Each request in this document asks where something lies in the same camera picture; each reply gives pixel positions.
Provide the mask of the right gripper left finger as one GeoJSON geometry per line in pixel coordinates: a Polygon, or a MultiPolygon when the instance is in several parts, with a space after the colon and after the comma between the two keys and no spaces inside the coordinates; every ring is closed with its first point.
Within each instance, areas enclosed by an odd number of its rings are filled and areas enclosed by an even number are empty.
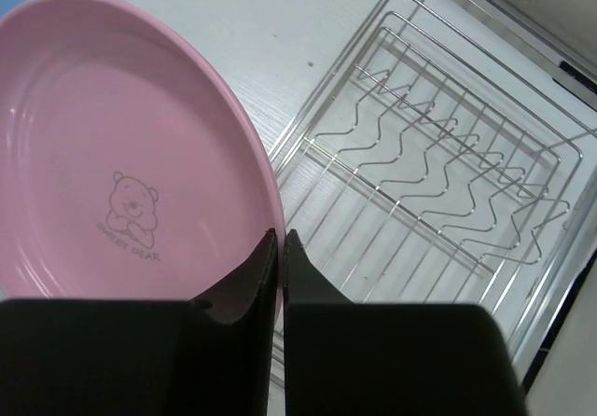
{"type": "Polygon", "coordinates": [[[263,415],[278,241],[189,300],[9,299],[5,415],[263,415]]]}

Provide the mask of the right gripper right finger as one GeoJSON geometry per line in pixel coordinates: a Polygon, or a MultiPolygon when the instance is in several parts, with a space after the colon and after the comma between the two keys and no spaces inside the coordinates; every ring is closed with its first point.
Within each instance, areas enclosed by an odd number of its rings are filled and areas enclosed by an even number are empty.
{"type": "Polygon", "coordinates": [[[290,231],[283,254],[289,415],[523,415],[500,329],[474,304],[356,304],[290,231]]]}

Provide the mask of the pink plate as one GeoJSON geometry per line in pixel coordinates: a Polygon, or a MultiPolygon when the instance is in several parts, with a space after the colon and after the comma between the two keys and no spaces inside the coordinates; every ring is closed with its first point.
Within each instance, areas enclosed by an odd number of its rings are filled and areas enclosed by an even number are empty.
{"type": "Polygon", "coordinates": [[[1,293],[188,299],[285,231],[271,164],[226,82],[121,0],[1,20],[1,293]]]}

